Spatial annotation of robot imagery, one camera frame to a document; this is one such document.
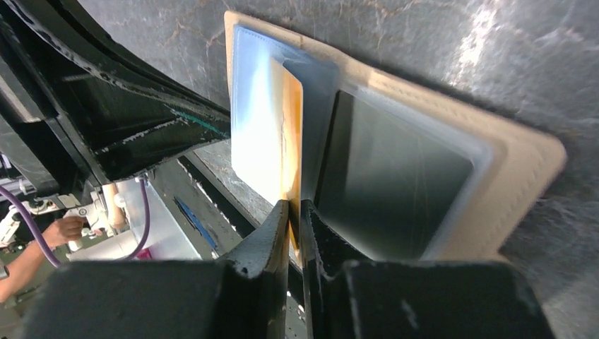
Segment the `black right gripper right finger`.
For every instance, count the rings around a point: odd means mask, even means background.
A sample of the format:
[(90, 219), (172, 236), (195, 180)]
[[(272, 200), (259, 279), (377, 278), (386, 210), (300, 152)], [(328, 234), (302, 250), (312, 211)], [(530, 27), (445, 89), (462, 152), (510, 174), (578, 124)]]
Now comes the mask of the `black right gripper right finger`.
[(374, 261), (301, 203), (310, 338), (553, 338), (532, 288), (501, 261)]

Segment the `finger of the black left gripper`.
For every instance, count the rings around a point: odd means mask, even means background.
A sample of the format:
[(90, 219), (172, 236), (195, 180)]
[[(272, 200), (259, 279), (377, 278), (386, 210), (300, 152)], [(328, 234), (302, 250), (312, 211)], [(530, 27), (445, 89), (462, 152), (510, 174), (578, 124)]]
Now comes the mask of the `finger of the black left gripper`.
[(36, 187), (135, 177), (230, 137), (230, 115), (114, 41), (78, 1), (1, 2), (1, 115)]

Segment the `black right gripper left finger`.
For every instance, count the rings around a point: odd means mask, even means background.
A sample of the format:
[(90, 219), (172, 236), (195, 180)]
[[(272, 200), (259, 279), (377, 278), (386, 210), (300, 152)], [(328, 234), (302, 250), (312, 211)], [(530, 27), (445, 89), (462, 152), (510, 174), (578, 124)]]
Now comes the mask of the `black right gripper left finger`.
[(22, 338), (283, 338), (288, 209), (212, 261), (76, 261), (56, 270)]

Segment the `gold credit card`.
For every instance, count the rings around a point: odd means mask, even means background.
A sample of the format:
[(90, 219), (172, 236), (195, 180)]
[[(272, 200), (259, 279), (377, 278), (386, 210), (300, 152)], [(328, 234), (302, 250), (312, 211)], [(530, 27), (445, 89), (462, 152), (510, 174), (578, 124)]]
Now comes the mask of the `gold credit card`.
[(303, 87), (279, 61), (262, 58), (236, 70), (232, 166), (256, 193), (290, 203), (287, 225), (299, 252)]

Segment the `tan leather card holder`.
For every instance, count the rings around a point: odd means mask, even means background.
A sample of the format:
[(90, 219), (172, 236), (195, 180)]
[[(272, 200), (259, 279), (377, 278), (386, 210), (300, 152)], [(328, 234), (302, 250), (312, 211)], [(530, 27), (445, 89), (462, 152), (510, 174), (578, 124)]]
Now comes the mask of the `tan leather card holder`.
[(493, 258), (562, 143), (236, 11), (224, 15), (235, 174), (303, 199), (379, 260)]

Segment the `black VIP card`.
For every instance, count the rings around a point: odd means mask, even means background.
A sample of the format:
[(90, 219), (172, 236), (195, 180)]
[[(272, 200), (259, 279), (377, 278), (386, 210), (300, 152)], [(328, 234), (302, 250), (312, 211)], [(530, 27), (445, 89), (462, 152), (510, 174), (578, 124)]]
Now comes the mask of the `black VIP card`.
[(449, 222), (484, 151), (466, 133), (410, 108), (340, 91), (318, 211), (366, 256), (419, 259)]

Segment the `bystander forearm in background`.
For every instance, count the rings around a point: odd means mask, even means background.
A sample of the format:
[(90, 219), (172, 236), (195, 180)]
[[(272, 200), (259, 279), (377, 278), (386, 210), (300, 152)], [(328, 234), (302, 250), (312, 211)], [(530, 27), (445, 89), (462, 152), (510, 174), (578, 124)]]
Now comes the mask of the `bystander forearm in background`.
[(46, 260), (40, 245), (33, 241), (7, 265), (9, 276), (1, 280), (1, 303), (26, 286)]

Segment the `bystander hand in background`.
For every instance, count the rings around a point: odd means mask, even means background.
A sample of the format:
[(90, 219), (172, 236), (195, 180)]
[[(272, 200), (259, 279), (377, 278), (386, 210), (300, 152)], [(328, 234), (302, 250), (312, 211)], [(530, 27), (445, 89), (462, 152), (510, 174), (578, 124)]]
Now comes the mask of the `bystander hand in background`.
[(82, 229), (87, 220), (78, 216), (68, 216), (55, 220), (42, 236), (48, 247), (55, 248), (70, 241), (77, 241), (82, 237)]

